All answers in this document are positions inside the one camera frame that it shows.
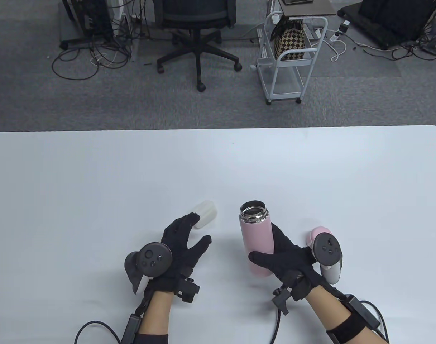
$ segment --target white bottle cap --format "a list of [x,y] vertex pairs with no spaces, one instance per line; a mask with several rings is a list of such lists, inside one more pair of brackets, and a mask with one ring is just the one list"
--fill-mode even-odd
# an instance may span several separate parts
[[218,214],[218,210],[215,207],[215,204],[210,201],[206,200],[200,203],[199,205],[195,206],[191,212],[196,213],[200,216],[200,220],[195,224],[194,228],[199,229],[207,224],[209,224],[214,218],[216,218],[216,215]]

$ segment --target chair backrest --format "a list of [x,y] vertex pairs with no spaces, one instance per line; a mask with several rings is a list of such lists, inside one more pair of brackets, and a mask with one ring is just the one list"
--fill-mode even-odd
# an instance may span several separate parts
[[159,20],[174,22],[208,22],[228,19],[236,22],[236,0],[153,0],[156,24]]

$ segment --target cart wheel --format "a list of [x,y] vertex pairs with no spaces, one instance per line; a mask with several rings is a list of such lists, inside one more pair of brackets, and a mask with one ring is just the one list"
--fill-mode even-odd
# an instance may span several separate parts
[[59,47],[62,50],[68,50],[68,43],[67,42],[62,42],[62,43],[60,43]]

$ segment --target white cart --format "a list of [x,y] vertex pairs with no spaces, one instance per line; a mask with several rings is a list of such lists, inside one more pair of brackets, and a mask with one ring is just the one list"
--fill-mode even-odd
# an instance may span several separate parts
[[[300,104],[305,95],[308,82],[315,66],[316,58],[320,52],[321,44],[325,38],[326,29],[328,27],[328,20],[323,16],[300,16],[289,17],[290,20],[320,20],[323,30],[321,30],[321,36],[315,43],[308,39],[305,23],[303,29],[305,32],[305,48],[304,49],[292,49],[287,50],[275,59],[273,44],[271,44],[269,37],[272,34],[272,30],[275,28],[272,17],[282,15],[282,11],[274,11],[270,13],[264,22],[264,29],[262,32],[262,40],[259,49],[259,55],[257,59],[257,70],[259,79],[264,89],[266,98],[266,104],[270,105],[274,99],[296,99],[296,102]],[[292,59],[282,61],[283,56],[291,53],[304,53],[303,59]],[[307,78],[303,82],[301,75],[299,74],[299,67],[309,67]]]

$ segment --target chair base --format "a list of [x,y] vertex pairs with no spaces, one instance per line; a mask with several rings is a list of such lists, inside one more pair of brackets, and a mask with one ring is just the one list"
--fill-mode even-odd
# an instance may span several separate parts
[[172,43],[177,45],[178,43],[182,43],[182,48],[165,55],[157,60],[157,72],[159,74],[164,73],[163,63],[170,61],[171,59],[175,59],[179,56],[183,56],[185,54],[194,53],[195,55],[195,67],[197,72],[197,90],[199,92],[203,92],[205,90],[205,85],[202,83],[202,77],[200,74],[200,54],[209,53],[216,56],[224,57],[225,59],[230,59],[234,61],[234,70],[239,72],[242,70],[242,65],[239,64],[239,58],[232,54],[229,54],[226,51],[218,49],[216,47],[210,46],[208,43],[210,41],[215,41],[216,43],[221,43],[221,31],[214,31],[209,35],[202,37],[200,36],[200,30],[194,29],[190,30],[190,36],[185,36],[181,33],[172,33],[173,39]]

